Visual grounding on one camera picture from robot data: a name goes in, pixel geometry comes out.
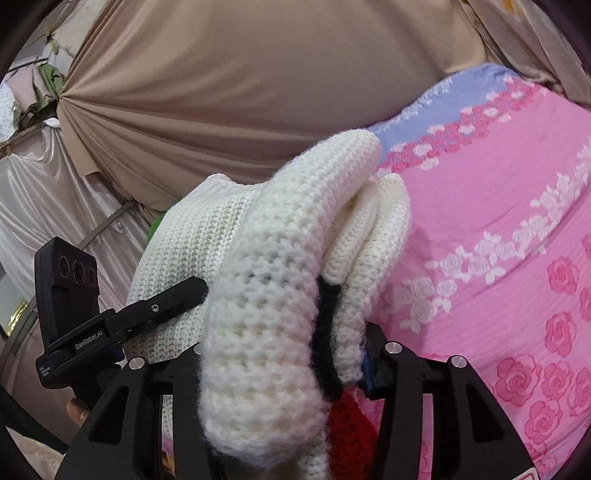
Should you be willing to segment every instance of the pink rose pattern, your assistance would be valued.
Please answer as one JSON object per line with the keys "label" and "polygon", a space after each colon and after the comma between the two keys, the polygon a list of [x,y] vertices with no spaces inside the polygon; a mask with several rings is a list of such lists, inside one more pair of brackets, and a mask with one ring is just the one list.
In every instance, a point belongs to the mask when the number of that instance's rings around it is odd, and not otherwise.
{"label": "pink rose pattern", "polygon": [[591,410],[591,372],[583,368],[574,380],[569,392],[569,413],[579,417]]}
{"label": "pink rose pattern", "polygon": [[583,237],[583,248],[587,254],[587,258],[591,260],[591,233]]}
{"label": "pink rose pattern", "polygon": [[579,295],[581,306],[579,312],[581,317],[591,322],[591,288],[584,288]]}
{"label": "pink rose pattern", "polygon": [[[486,105],[462,112],[459,122],[446,125],[432,135],[425,135],[418,142],[400,145],[398,151],[392,150],[388,154],[386,164],[382,167],[402,173],[412,166],[420,165],[426,158],[437,158],[444,152],[455,153],[470,145],[474,139],[485,138],[489,124],[493,121],[508,121],[510,117],[501,118],[501,115],[510,110],[519,111],[532,101],[531,97],[536,89],[525,83],[515,84],[521,86],[512,87],[500,99],[496,98]],[[517,90],[524,92],[525,97],[519,102],[507,102],[505,97]],[[485,109],[496,109],[496,112],[487,116]],[[591,261],[591,233],[585,235],[582,245]],[[579,290],[579,269],[569,257],[552,261],[547,267],[547,275],[550,290],[557,294],[572,296]],[[580,317],[591,322],[591,286],[579,290],[578,300]],[[548,455],[547,445],[563,416],[566,414],[571,418],[579,417],[591,411],[591,371],[582,368],[574,376],[570,365],[561,361],[573,349],[577,335],[575,320],[572,312],[558,312],[546,321],[545,347],[549,353],[560,358],[545,368],[536,363],[534,357],[528,353],[505,358],[497,365],[498,379],[492,388],[493,393],[501,402],[518,408],[528,408],[528,420],[523,427],[522,437],[527,439],[525,445],[540,478],[555,472],[558,467],[558,459]],[[536,391],[541,392],[542,400],[533,401],[526,406]],[[375,423],[379,423],[379,418],[375,419]],[[430,475],[428,449],[423,443],[419,479],[427,480]]]}
{"label": "pink rose pattern", "polygon": [[529,105],[540,90],[537,85],[513,79],[507,83],[507,90],[497,94],[494,100],[463,109],[458,122],[441,126],[416,142],[396,145],[381,167],[402,173],[407,168],[422,164],[428,158],[437,158],[443,153],[457,153],[475,139],[486,138],[490,124],[510,121],[509,113],[518,112]]}
{"label": "pink rose pattern", "polygon": [[548,280],[550,288],[556,293],[572,295],[577,291],[579,270],[570,258],[560,257],[548,266]]}
{"label": "pink rose pattern", "polygon": [[[582,245],[591,260],[591,234],[585,235]],[[560,257],[547,267],[547,274],[550,290],[556,294],[573,295],[579,290],[579,316],[591,322],[591,286],[579,289],[579,269],[573,261]],[[558,467],[558,459],[548,454],[547,445],[564,415],[573,418],[591,412],[591,369],[582,368],[575,376],[570,365],[561,360],[573,350],[577,319],[572,312],[565,311],[546,321],[545,347],[560,359],[546,365],[543,371],[530,354],[505,358],[497,365],[497,398],[515,407],[528,408],[523,427],[525,446],[540,478],[551,475]],[[527,407],[525,404],[536,391],[545,399],[532,400]]]}
{"label": "pink rose pattern", "polygon": [[568,363],[558,362],[544,368],[542,393],[550,400],[560,400],[566,394],[573,379]]}
{"label": "pink rose pattern", "polygon": [[516,407],[522,407],[534,394],[541,370],[531,355],[505,358],[496,367],[499,377],[495,384],[496,395]]}
{"label": "pink rose pattern", "polygon": [[556,430],[562,411],[556,400],[537,401],[530,407],[530,418],[525,423],[525,435],[535,445],[544,443]]}
{"label": "pink rose pattern", "polygon": [[573,349],[576,335],[577,326],[570,312],[556,313],[546,321],[545,344],[550,353],[567,356]]}

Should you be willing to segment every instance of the camera lens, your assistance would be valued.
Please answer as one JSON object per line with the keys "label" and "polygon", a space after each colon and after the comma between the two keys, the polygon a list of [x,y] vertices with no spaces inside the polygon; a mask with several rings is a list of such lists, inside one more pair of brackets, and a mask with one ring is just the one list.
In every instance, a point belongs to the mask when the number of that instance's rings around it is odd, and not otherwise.
{"label": "camera lens", "polygon": [[84,265],[80,262],[74,262],[74,280],[76,283],[84,283],[86,278],[86,272],[84,271]]}
{"label": "camera lens", "polygon": [[57,263],[57,268],[62,277],[67,277],[70,274],[70,262],[68,262],[66,257],[60,257],[60,260]]}

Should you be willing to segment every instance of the white knitted sweater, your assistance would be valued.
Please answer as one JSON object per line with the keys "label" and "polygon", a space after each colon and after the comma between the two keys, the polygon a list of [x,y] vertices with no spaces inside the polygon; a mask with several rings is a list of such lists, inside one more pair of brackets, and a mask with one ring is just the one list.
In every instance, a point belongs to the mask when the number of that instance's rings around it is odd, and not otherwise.
{"label": "white knitted sweater", "polygon": [[[265,468],[299,456],[301,478],[327,478],[328,403],[310,366],[317,279],[342,286],[333,363],[341,382],[355,383],[365,318],[410,222],[400,177],[368,180],[378,158],[377,138],[351,131],[266,184],[212,176],[170,210],[150,242],[129,302],[190,275],[204,278],[210,294],[131,342],[128,356],[160,361],[204,340],[199,413],[217,450]],[[163,430],[171,435],[168,401]]]}

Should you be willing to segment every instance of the black knitted trim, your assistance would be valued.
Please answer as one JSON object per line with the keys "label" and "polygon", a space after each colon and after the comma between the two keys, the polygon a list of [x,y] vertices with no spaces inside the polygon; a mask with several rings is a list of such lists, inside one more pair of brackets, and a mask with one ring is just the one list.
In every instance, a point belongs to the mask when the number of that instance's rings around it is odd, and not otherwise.
{"label": "black knitted trim", "polygon": [[320,391],[328,400],[338,400],[343,394],[330,348],[333,316],[341,291],[340,285],[330,285],[318,277],[318,316],[311,342],[311,365]]}

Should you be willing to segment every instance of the bed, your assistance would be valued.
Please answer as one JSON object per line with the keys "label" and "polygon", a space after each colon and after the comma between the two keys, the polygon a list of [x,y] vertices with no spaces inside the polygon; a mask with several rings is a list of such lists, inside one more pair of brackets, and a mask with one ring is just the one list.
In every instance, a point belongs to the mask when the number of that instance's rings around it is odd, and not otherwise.
{"label": "bed", "polygon": [[[467,357],[551,478],[591,420],[591,115],[484,64],[369,130],[413,211],[371,320],[417,355]],[[427,407],[422,480],[432,434]]]}

